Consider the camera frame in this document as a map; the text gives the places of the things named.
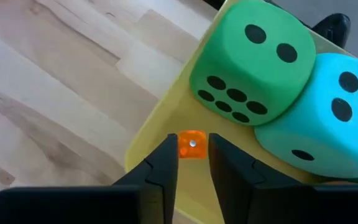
black object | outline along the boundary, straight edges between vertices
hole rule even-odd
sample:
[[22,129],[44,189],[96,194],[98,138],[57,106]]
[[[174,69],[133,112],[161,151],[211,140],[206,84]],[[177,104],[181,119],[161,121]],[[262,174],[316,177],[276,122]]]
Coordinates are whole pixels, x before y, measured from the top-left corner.
[[358,185],[308,185],[217,134],[209,164],[226,224],[358,223]]
[[170,134],[110,187],[19,187],[0,191],[5,223],[172,223],[177,136]]
[[[225,0],[204,0],[210,6],[214,7],[216,10],[219,10]],[[279,7],[279,5],[275,4],[272,0],[264,0],[267,3],[270,3],[274,6]],[[332,14],[322,21],[320,21],[314,27],[310,27],[305,24],[303,21],[299,20],[303,25],[307,28],[315,31],[325,39],[329,40],[333,44],[337,45],[338,47],[344,48],[347,41],[347,36],[351,30],[351,20],[345,14],[336,13]]]

wooden floor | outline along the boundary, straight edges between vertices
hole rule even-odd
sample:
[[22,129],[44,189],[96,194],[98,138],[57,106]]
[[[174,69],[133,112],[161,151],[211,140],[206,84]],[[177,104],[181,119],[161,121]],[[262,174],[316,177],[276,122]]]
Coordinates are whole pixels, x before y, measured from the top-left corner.
[[0,190],[120,178],[215,14],[202,0],[0,0]]

small orange die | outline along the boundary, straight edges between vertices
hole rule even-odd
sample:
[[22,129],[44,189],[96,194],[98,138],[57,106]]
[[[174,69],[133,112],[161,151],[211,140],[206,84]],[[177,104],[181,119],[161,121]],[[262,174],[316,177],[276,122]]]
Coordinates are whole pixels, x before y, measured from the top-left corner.
[[208,151],[204,131],[187,130],[178,135],[180,159],[205,159]]

black dot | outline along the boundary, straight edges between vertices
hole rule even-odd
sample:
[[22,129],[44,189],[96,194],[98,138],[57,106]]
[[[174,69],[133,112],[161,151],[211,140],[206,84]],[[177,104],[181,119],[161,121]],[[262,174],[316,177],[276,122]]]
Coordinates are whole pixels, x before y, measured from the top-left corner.
[[352,108],[345,100],[340,98],[333,99],[331,109],[334,116],[340,121],[349,121],[352,118]]
[[247,100],[247,95],[237,89],[228,89],[227,95],[237,102],[245,102]]
[[278,57],[287,63],[292,63],[298,58],[298,53],[295,48],[289,44],[279,44],[277,46]]
[[234,112],[232,115],[233,115],[233,118],[238,120],[238,121],[241,121],[243,123],[248,123],[249,122],[249,118],[246,115],[244,115],[244,114],[242,114],[240,112]]
[[314,157],[311,155],[311,154],[308,154],[307,152],[305,151],[302,151],[302,150],[292,150],[291,151],[292,154],[294,154],[296,157],[298,157],[299,159],[303,159],[303,160],[306,160],[306,161],[313,161],[314,160]]
[[339,76],[339,84],[345,91],[354,93],[358,90],[358,78],[351,72],[342,72]]
[[226,88],[226,83],[218,77],[210,76],[207,78],[207,82],[217,90],[224,90]]
[[206,100],[206,101],[209,101],[209,102],[212,102],[212,101],[215,100],[214,96],[213,96],[212,94],[208,93],[208,92],[205,91],[205,90],[199,90],[199,91],[198,91],[198,95],[199,95],[202,99],[204,99],[204,100]]
[[261,103],[250,101],[247,103],[248,110],[254,112],[255,114],[267,114],[267,108]]
[[222,101],[217,101],[216,103],[215,103],[215,105],[219,108],[219,109],[221,109],[221,110],[223,110],[223,111],[225,111],[225,112],[231,112],[231,107],[227,104],[227,103],[225,103],[225,102],[222,102]]
[[249,24],[245,28],[247,38],[254,44],[261,44],[266,40],[265,31],[259,26]]

yellow tray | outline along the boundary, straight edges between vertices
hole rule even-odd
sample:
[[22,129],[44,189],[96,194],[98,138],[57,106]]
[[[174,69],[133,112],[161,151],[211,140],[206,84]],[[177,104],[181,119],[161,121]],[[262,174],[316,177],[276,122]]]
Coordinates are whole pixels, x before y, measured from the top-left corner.
[[[189,89],[189,76],[197,58],[209,39],[216,24],[227,9],[238,0],[227,0],[205,33],[197,50],[183,67],[181,74],[160,100],[149,118],[137,133],[126,152],[126,171],[133,169],[152,152],[168,133],[178,133],[186,129],[199,129],[208,133],[218,133],[251,156],[261,160],[284,174],[301,182],[320,182],[321,177],[292,167],[264,150],[255,140],[254,130],[224,119],[199,103]],[[348,54],[318,34],[312,32],[318,53],[336,52]],[[179,161],[176,208],[199,223],[223,223],[208,160]]]

